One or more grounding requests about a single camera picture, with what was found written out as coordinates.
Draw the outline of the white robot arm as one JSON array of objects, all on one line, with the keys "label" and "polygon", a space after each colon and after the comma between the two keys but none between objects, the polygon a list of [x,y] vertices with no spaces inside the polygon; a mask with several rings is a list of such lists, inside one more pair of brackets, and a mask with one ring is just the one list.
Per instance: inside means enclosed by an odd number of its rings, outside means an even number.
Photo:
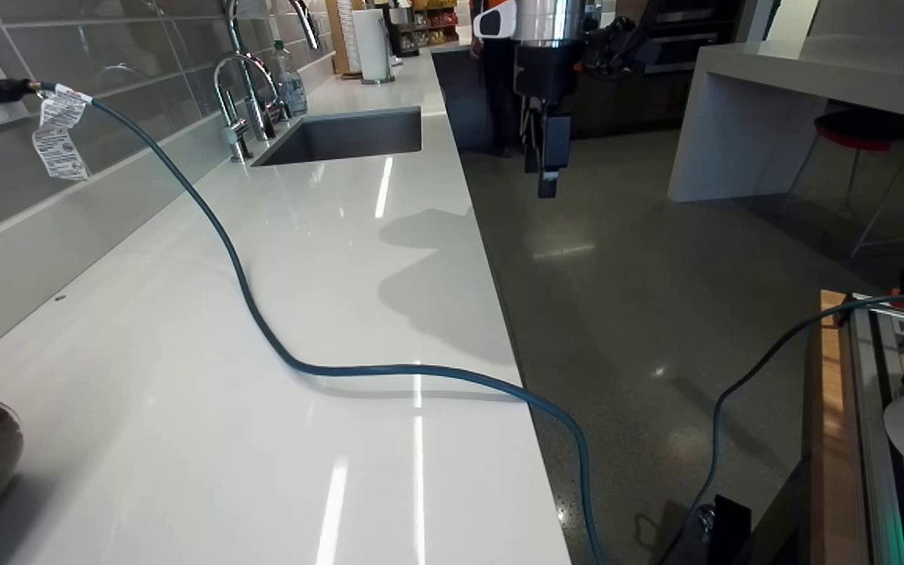
[{"label": "white robot arm", "polygon": [[470,32],[515,43],[524,168],[537,175],[537,195],[554,196],[571,150],[566,98],[578,88],[584,0],[499,0],[473,14]]}]

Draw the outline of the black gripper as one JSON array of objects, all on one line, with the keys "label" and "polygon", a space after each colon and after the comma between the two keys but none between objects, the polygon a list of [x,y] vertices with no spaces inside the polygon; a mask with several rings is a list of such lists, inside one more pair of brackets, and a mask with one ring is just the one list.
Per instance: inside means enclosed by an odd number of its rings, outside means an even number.
[{"label": "black gripper", "polygon": [[537,196],[556,196],[560,173],[567,165],[571,147],[571,116],[566,114],[566,98],[578,83],[574,42],[535,48],[522,43],[515,52],[515,91],[524,106],[522,144],[524,168],[537,175]]}]

